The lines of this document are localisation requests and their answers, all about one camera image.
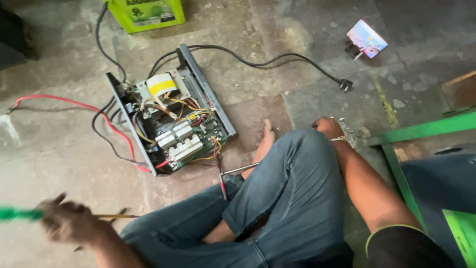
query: yellow tape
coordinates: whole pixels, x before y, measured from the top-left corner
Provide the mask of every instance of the yellow tape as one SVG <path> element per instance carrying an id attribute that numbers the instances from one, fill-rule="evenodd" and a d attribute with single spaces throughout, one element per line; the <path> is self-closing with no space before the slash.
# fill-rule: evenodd
<path id="1" fill-rule="evenodd" d="M 151 88 L 149 88 L 149 92 L 151 96 L 154 96 L 155 94 L 159 93 L 161 90 L 175 87 L 175 83 L 172 80 L 164 81 L 161 83 L 157 83 L 153 85 Z"/>
<path id="2" fill-rule="evenodd" d="M 400 123 L 398 123 L 398 119 L 395 116 L 395 112 L 393 111 L 392 105 L 387 101 L 387 97 L 385 96 L 385 93 L 382 89 L 382 85 L 380 84 L 377 75 L 372 70 L 370 70 L 370 76 L 374 81 L 375 88 L 377 88 L 378 96 L 380 97 L 380 100 L 382 101 L 382 104 L 384 106 L 385 114 L 387 115 L 387 120 L 390 123 L 390 127 L 398 128 L 400 126 Z"/>

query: dirty floor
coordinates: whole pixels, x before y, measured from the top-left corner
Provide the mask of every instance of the dirty floor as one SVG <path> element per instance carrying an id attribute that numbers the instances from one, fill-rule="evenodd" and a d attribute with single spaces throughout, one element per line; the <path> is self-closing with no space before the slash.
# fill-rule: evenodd
<path id="1" fill-rule="evenodd" d="M 3 1 L 33 27 L 39 60 L 0 71 L 1 114 L 24 95 L 46 93 L 102 107 L 111 97 L 104 73 L 119 75 L 99 52 L 94 25 L 98 0 Z M 225 169 L 250 163 L 264 118 L 278 136 L 309 127 L 327 115 L 344 117 L 352 145 L 393 185 L 371 134 L 437 118 L 448 109 L 440 85 L 474 69 L 473 0 L 183 0 L 187 23 L 125 34 L 107 15 L 100 30 L 105 50 L 131 81 L 146 78 L 153 62 L 179 44 L 217 44 L 251 62 L 285 52 L 301 53 L 338 78 L 354 82 L 343 93 L 309 64 L 293 60 L 248 67 L 221 51 L 193 55 L 238 131 L 224 148 Z M 345 33 L 363 18 L 389 46 L 374 59 L 351 60 Z M 160 70 L 177 65 L 164 61 Z M 49 100 L 25 101 L 31 110 L 0 115 L 0 204 L 23 207 L 62 191 L 96 213 L 130 207 L 133 214 L 180 201 L 218 182 L 213 167 L 189 165 L 169 177 L 152 177 L 114 157 L 90 128 L 93 114 Z M 126 133 L 128 129 L 120 127 Z M 128 155 L 124 142 L 103 123 L 98 129 Z M 345 239 L 355 267 L 365 267 L 369 231 L 346 200 Z M 119 221 L 120 229 L 127 223 Z M 45 241 L 36 224 L 0 226 L 0 267 L 94 267 L 89 252 Z"/>

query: hand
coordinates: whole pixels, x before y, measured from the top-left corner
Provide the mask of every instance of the hand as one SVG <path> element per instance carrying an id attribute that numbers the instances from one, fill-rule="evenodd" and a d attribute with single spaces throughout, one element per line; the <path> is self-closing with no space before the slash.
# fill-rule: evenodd
<path id="1" fill-rule="evenodd" d="M 328 139 L 335 139 L 344 136 L 344 132 L 334 118 L 321 117 L 314 121 L 312 127 L 316 128 L 317 131 L 322 132 Z"/>
<path id="2" fill-rule="evenodd" d="M 48 240 L 89 247 L 111 229 L 108 222 L 98 220 L 84 205 L 71 201 L 61 203 L 65 197 L 63 193 L 37 206 L 44 213 L 41 225 Z"/>

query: bare foot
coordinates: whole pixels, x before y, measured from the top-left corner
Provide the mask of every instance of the bare foot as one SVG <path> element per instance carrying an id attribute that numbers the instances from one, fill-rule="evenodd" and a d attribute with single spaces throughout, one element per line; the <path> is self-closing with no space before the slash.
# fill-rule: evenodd
<path id="1" fill-rule="evenodd" d="M 271 121 L 269 119 L 265 119 L 265 125 L 263 127 L 263 138 L 261 139 L 261 143 L 258 146 L 258 150 L 256 151 L 255 157 L 253 158 L 253 163 L 258 163 L 259 161 L 263 160 L 268 152 L 271 150 L 274 141 L 276 140 L 276 135 L 273 131 L 271 126 Z M 243 179 L 246 180 L 248 176 L 251 174 L 254 168 L 248 169 L 241 173 Z"/>

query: green screwdriver handle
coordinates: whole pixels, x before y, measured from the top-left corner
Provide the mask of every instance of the green screwdriver handle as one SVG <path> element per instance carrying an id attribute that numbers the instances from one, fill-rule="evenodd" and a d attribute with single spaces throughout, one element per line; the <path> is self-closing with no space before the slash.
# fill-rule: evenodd
<path id="1" fill-rule="evenodd" d="M 14 207 L 0 207 L 0 222 L 15 219 L 37 221 L 43 218 L 43 211 L 39 209 L 17 209 Z"/>

